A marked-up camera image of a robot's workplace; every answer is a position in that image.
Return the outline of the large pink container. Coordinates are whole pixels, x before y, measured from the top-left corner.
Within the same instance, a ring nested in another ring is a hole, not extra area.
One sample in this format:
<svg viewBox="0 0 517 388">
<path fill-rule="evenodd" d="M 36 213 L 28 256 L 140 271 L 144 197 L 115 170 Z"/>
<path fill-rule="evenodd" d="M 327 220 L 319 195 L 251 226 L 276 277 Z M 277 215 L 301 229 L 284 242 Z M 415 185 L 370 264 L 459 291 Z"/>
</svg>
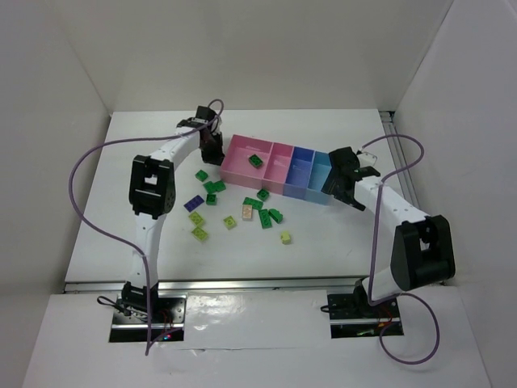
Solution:
<svg viewBox="0 0 517 388">
<path fill-rule="evenodd" d="M 271 141 L 233 135 L 221 164 L 220 177 L 226 183 L 260 189 L 272 147 Z M 260 167 L 254 167 L 251 164 L 250 157 L 253 155 L 262 160 Z"/>
</svg>

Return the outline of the green lego brick pair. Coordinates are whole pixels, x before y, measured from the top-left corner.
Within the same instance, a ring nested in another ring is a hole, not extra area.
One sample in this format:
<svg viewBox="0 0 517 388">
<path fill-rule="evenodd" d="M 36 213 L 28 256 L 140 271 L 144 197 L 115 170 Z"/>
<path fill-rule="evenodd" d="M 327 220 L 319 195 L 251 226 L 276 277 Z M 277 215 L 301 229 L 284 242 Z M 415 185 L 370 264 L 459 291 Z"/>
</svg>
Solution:
<svg viewBox="0 0 517 388">
<path fill-rule="evenodd" d="M 222 180 L 216 181 L 214 187 L 217 192 L 223 192 L 226 189 L 225 182 Z"/>
<path fill-rule="evenodd" d="M 204 183 L 203 187 L 206 190 L 207 194 L 214 194 L 217 192 L 216 185 L 212 181 Z"/>
</svg>

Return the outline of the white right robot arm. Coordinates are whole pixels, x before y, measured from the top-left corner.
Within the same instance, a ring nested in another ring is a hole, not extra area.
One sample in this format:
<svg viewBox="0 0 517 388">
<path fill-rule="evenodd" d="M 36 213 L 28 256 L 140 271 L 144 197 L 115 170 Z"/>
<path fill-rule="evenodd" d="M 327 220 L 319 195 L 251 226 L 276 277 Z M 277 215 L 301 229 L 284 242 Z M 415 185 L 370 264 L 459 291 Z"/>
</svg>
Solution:
<svg viewBox="0 0 517 388">
<path fill-rule="evenodd" d="M 322 191 L 359 211 L 374 216 L 369 275 L 355 284 L 359 302 L 377 306 L 423 286 L 456 275 L 452 234 L 448 220 L 431 216 L 395 192 L 380 172 L 363 166 L 350 146 L 329 153 L 330 173 Z M 380 230 L 393 236 L 387 268 L 376 270 Z"/>
</svg>

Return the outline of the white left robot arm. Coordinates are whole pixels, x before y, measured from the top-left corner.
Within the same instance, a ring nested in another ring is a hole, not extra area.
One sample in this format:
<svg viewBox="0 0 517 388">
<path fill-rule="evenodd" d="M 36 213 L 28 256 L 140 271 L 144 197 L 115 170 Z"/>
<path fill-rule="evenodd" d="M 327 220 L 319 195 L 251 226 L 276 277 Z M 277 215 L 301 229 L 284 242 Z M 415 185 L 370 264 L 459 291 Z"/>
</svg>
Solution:
<svg viewBox="0 0 517 388">
<path fill-rule="evenodd" d="M 196 150 L 203 162 L 221 165 L 224 160 L 220 122 L 197 131 L 201 122 L 181 121 L 176 139 L 165 142 L 149 155 L 132 161 L 129 202 L 135 215 L 136 236 L 132 269 L 124 283 L 122 302 L 135 310 L 152 314 L 158 301 L 158 251 L 162 227 L 176 200 L 174 173 Z"/>
</svg>

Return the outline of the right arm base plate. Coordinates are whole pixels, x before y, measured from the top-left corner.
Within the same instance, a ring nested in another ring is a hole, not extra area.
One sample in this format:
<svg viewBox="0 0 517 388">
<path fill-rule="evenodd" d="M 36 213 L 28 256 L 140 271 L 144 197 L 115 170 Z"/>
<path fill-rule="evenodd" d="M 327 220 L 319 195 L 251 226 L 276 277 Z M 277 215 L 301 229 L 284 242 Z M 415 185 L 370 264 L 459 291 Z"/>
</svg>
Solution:
<svg viewBox="0 0 517 388">
<path fill-rule="evenodd" d="M 382 331 L 387 336 L 404 335 L 395 301 L 370 306 L 352 293 L 334 293 L 327 295 L 320 311 L 328 315 L 332 339 L 378 337 Z"/>
</svg>

